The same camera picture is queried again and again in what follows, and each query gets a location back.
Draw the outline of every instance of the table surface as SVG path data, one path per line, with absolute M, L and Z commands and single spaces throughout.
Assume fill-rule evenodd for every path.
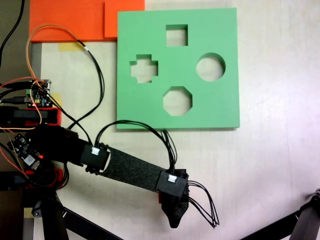
M 146 10 L 237 8 L 240 128 L 171 130 L 177 168 L 203 183 L 217 208 L 213 230 L 189 207 L 170 229 L 158 195 L 68 164 L 70 181 L 58 191 L 64 206 L 125 240 L 238 240 L 296 211 L 320 187 L 320 1 L 146 0 Z M 100 64 L 106 93 L 81 122 L 91 138 L 116 120 L 117 44 L 87 44 Z M 98 101 L 98 76 L 83 51 L 42 45 L 41 78 L 51 79 L 64 109 L 77 118 Z M 62 125 L 70 121 L 63 117 Z M 85 135 L 74 128 L 81 138 Z M 149 132 L 108 129 L 101 141 L 168 167 L 167 152 Z M 202 192 L 190 195 L 209 206 Z M 43 239 L 41 219 L 34 239 Z

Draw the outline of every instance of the orange board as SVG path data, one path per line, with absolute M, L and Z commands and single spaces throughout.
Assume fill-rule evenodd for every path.
M 29 33 L 44 24 L 62 25 L 81 41 L 116 41 L 119 11 L 143 11 L 145 0 L 30 0 Z M 33 43 L 74 42 L 63 30 L 46 28 Z
M 105 0 L 104 37 L 116 41 L 118 37 L 118 12 L 144 11 L 145 0 Z

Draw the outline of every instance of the green shape sorter board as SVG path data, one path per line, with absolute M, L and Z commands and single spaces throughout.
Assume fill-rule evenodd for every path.
M 186 29 L 184 46 L 167 46 L 167 29 Z M 117 120 L 146 123 L 155 129 L 238 128 L 240 126 L 237 9 L 131 11 L 118 13 Z M 131 65 L 149 56 L 158 64 L 151 82 L 138 83 Z M 205 81 L 196 66 L 218 57 L 223 76 Z M 172 116 L 164 96 L 183 88 L 192 107 Z M 119 124 L 118 129 L 137 126 Z

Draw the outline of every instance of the black end effector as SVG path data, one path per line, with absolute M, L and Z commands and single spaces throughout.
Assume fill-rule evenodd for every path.
M 157 185 L 160 191 L 159 197 L 162 211 L 168 217 L 172 229 L 176 229 L 179 226 L 181 218 L 189 207 L 189 187 L 187 185 L 189 175 L 185 169 L 176 169 L 174 174 L 176 184 L 172 182 L 170 174 L 162 172 Z

